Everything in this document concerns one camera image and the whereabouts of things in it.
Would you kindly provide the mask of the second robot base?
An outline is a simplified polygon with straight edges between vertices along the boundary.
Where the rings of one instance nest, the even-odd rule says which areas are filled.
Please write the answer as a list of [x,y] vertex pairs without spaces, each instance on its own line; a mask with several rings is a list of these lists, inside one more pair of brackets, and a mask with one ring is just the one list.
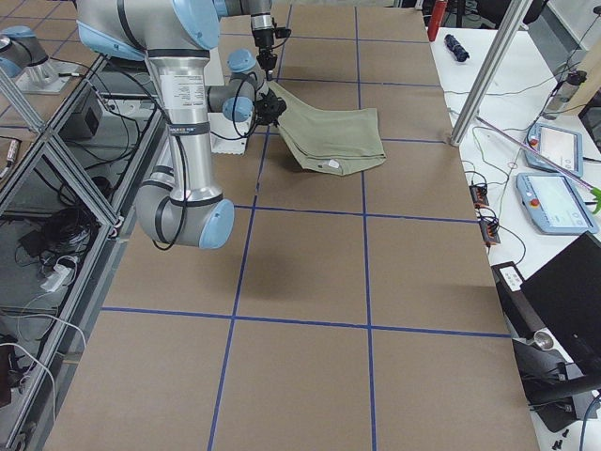
[[1,31],[1,69],[23,93],[59,94],[79,68],[77,63],[53,61],[28,26]]

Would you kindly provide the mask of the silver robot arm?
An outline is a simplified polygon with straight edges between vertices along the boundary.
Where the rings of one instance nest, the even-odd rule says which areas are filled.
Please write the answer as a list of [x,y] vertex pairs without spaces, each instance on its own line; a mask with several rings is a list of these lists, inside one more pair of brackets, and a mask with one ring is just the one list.
[[271,80],[277,62],[275,23],[271,17],[269,0],[217,0],[213,2],[219,18],[249,16],[254,45],[258,49],[257,62]]
[[[220,20],[236,16],[249,17],[258,54],[233,52],[229,84],[207,86],[205,68],[219,43]],[[269,1],[80,1],[77,25],[91,50],[145,62],[161,101],[168,146],[138,190],[140,227],[163,250],[222,247],[235,207],[213,176],[209,116],[277,123],[286,104],[268,81],[277,61],[274,41],[288,37],[289,29],[275,24]]]

